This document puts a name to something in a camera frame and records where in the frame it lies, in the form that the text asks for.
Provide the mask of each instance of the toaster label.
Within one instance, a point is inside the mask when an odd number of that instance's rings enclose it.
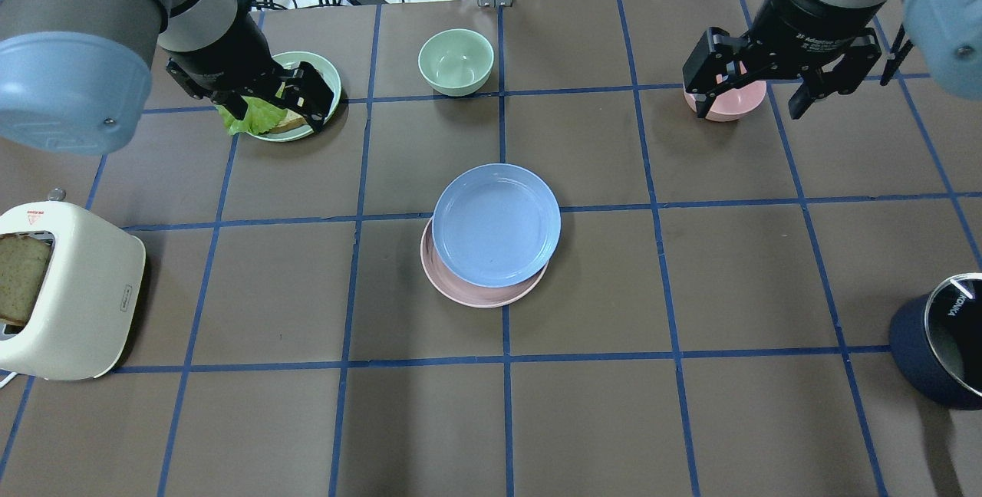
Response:
[[[123,301],[120,302],[120,311],[126,312],[126,309],[130,306],[131,295],[133,295],[133,287],[127,284],[126,290],[123,290]]]

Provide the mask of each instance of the stacked plates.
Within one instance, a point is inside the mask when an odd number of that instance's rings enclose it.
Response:
[[[559,204],[528,169],[483,165],[444,190],[420,242],[427,277],[447,298],[500,308],[529,293],[560,234]]]

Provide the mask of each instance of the plate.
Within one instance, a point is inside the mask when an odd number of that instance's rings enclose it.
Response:
[[[560,234],[559,204],[549,186],[517,165],[482,165],[458,176],[433,212],[433,242],[460,279],[504,288],[549,262]]]
[[[460,280],[460,277],[450,272],[443,264],[439,253],[436,252],[433,245],[432,219],[427,222],[427,228],[423,231],[423,238],[420,240],[420,260],[423,264],[423,272],[427,273],[430,283],[440,294],[453,299],[457,304],[479,309],[501,308],[502,305],[513,304],[525,297],[542,280],[542,275],[545,274],[548,266],[548,264],[543,266],[532,278],[504,288],[484,288]]]
[[[324,78],[324,82],[328,88],[334,92],[331,109],[327,111],[327,116],[324,117],[324,123],[327,123],[327,120],[331,119],[331,116],[334,115],[334,110],[338,109],[338,104],[341,102],[341,75],[338,74],[338,69],[334,67],[334,64],[331,64],[323,56],[312,52],[283,52],[274,56],[273,60],[280,63],[280,66],[287,68],[295,67],[301,61],[309,61],[311,66],[317,70],[317,73]],[[247,134],[250,137],[259,138],[259,140],[265,140],[267,143],[290,143],[291,140],[309,137],[313,133],[315,131],[310,129],[308,124],[302,124],[300,127],[295,127],[295,129],[284,130],[283,133]]]

